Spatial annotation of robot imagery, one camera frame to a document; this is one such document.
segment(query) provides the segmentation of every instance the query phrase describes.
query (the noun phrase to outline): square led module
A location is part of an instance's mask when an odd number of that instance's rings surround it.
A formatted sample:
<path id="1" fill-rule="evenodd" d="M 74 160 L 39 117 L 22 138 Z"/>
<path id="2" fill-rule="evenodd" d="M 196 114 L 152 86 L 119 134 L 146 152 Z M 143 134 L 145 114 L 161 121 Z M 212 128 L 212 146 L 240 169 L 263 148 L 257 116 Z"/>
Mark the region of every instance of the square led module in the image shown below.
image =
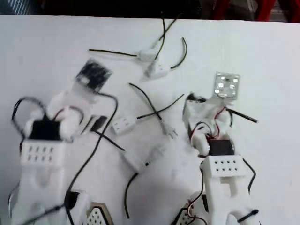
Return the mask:
<path id="1" fill-rule="evenodd" d="M 217 72 L 213 96 L 236 100 L 238 98 L 239 83 L 240 75 Z"/>

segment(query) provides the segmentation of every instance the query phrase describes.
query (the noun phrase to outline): white connector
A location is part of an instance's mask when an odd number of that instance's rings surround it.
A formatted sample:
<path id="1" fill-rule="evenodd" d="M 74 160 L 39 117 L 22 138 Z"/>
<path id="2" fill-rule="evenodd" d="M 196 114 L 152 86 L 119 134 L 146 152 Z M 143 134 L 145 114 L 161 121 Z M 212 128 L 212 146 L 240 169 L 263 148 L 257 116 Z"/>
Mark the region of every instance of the white connector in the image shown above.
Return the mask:
<path id="1" fill-rule="evenodd" d="M 151 163 L 154 163 L 164 156 L 165 151 L 166 147 L 164 145 L 158 145 L 150 151 L 146 160 L 142 160 L 140 157 L 129 151 L 124 153 L 124 158 L 137 173 L 141 174 Z"/>
<path id="2" fill-rule="evenodd" d="M 112 129 L 116 134 L 121 135 L 133 130 L 135 122 L 136 119 L 132 116 L 119 117 L 112 122 Z"/>
<path id="3" fill-rule="evenodd" d="M 162 41 L 157 41 L 152 48 L 140 50 L 137 57 L 142 62 L 152 62 L 161 47 Z"/>
<path id="4" fill-rule="evenodd" d="M 158 56 L 147 68 L 146 75 L 151 79 L 167 76 L 170 67 L 161 56 Z"/>
<path id="5" fill-rule="evenodd" d="M 163 128 L 164 135 L 169 135 L 171 138 L 176 138 L 176 136 L 178 136 L 175 128 L 167 124 L 164 120 L 160 120 L 160 123 Z"/>

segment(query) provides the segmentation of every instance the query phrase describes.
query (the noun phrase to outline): wire bundle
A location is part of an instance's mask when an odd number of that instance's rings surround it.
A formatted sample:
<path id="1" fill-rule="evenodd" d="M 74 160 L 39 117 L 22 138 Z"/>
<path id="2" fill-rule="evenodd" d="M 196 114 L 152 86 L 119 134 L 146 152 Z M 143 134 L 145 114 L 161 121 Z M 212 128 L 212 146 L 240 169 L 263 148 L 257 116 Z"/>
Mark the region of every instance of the wire bundle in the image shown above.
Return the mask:
<path id="1" fill-rule="evenodd" d="M 158 58 L 158 56 L 159 56 L 159 54 L 160 54 L 160 52 L 161 52 L 161 50 L 162 50 L 162 48 L 163 48 L 163 46 L 164 46 L 164 43 L 165 43 L 165 34 L 166 34 L 167 31 L 172 27 L 172 25 L 173 25 L 173 24 L 181 17 L 181 15 L 182 15 L 182 13 L 179 13 L 178 16 L 170 23 L 170 25 L 169 25 L 169 26 L 167 27 L 167 29 L 166 29 L 166 28 L 165 28 L 165 19 L 164 19 L 164 17 L 163 17 L 163 13 L 162 13 L 163 34 L 162 34 L 161 37 L 159 38 L 159 41 L 160 41 L 161 39 L 163 39 L 163 41 L 162 41 L 162 44 L 161 44 L 161 46 L 160 46 L 160 48 L 159 48 L 159 51 L 157 52 L 157 54 L 156 54 L 154 60 L 156 60 L 156 59 Z M 188 53 L 188 45 L 187 45 L 187 43 L 186 43 L 184 37 L 182 38 L 182 42 L 183 42 L 183 44 L 184 44 L 184 48 L 185 48 L 184 51 L 185 51 L 185 53 L 184 53 L 182 59 L 180 60 L 180 62 L 177 63 L 176 65 L 172 66 L 171 69 L 175 69 L 175 68 L 179 67 L 179 66 L 183 63 L 184 59 L 185 59 L 186 56 L 187 56 L 187 53 Z M 101 53 L 111 53 L 111 54 L 125 55 L 125 56 L 130 56 L 130 57 L 138 57 L 137 54 L 129 54 L 129 53 L 125 53 L 125 52 L 109 51 L 109 50 L 104 50 L 104 49 L 89 49 L 89 51 L 90 51 L 90 52 L 101 52 Z"/>

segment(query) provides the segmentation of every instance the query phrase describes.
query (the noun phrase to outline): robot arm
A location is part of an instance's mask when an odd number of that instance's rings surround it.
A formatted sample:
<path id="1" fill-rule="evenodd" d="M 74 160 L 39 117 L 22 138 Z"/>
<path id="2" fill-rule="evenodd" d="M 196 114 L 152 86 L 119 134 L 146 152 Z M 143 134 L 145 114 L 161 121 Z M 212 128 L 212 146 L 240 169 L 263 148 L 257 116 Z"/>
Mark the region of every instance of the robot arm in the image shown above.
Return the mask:
<path id="1" fill-rule="evenodd" d="M 246 185 L 243 158 L 235 154 L 227 134 L 231 122 L 226 101 L 221 97 L 206 100 L 190 94 L 185 102 L 183 121 L 191 145 L 199 151 L 199 157 L 204 158 L 200 169 L 206 190 L 207 224 L 225 225 L 228 215 L 232 214 L 240 224 L 259 225 L 258 210 L 251 202 Z M 224 184 L 228 184 L 230 193 L 225 192 Z M 187 208 L 190 218 L 196 219 L 195 224 L 203 218 L 191 216 L 190 209 L 201 194 Z"/>
<path id="2" fill-rule="evenodd" d="M 110 71 L 88 60 L 71 89 L 56 95 L 47 107 L 33 111 L 27 121 L 20 145 L 22 175 L 12 225 L 31 224 L 31 218 L 54 210 L 55 213 L 35 221 L 35 225 L 66 225 L 66 202 L 74 224 L 86 224 L 90 206 L 83 191 L 66 194 L 64 169 L 66 147 L 75 138 L 103 125 L 106 117 L 94 115 L 92 106 Z M 21 101 L 16 104 L 16 112 Z"/>

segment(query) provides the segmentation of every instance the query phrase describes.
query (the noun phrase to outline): white table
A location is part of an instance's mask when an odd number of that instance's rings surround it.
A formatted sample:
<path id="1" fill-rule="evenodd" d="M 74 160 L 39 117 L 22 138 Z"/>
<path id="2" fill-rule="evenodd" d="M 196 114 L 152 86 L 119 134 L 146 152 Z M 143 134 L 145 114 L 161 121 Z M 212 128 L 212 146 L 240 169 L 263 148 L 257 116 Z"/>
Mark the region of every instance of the white table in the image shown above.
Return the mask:
<path id="1" fill-rule="evenodd" d="M 134 116 L 151 110 L 128 82 L 141 86 L 161 108 L 181 93 L 195 91 L 209 97 L 216 71 L 240 74 L 239 98 L 233 108 L 259 123 L 235 116 L 231 135 L 236 148 L 256 169 L 251 196 L 260 210 L 261 222 L 299 223 L 300 25 L 178 20 L 167 33 L 162 54 L 170 65 L 178 62 L 184 36 L 187 58 L 166 78 L 155 81 L 145 78 L 146 65 L 135 59 L 87 52 L 89 48 L 102 48 L 134 53 L 150 47 L 161 33 L 159 19 L 0 16 L 0 199 L 4 223 L 7 196 L 21 172 L 20 137 L 10 123 L 14 103 L 24 95 L 48 103 L 71 84 L 89 57 L 114 72 L 103 91 L 119 98 L 119 114 Z M 106 203 L 116 225 L 170 224 L 185 200 L 201 188 L 200 160 L 188 144 L 181 121 L 183 103 L 182 99 L 162 113 L 179 133 L 173 145 L 176 148 L 170 148 L 164 158 L 133 182 L 128 192 L 130 220 L 124 213 L 123 195 L 134 172 L 106 140 L 75 183 L 74 188 L 87 191 L 94 201 Z M 101 100 L 96 108 L 108 115 L 113 105 Z M 18 119 L 25 122 L 29 111 L 30 107 L 24 106 Z M 116 137 L 111 131 L 107 135 L 141 157 L 164 139 L 155 117 L 139 123 L 128 135 Z M 96 140 L 97 136 L 90 134 L 68 148 L 69 179 Z"/>

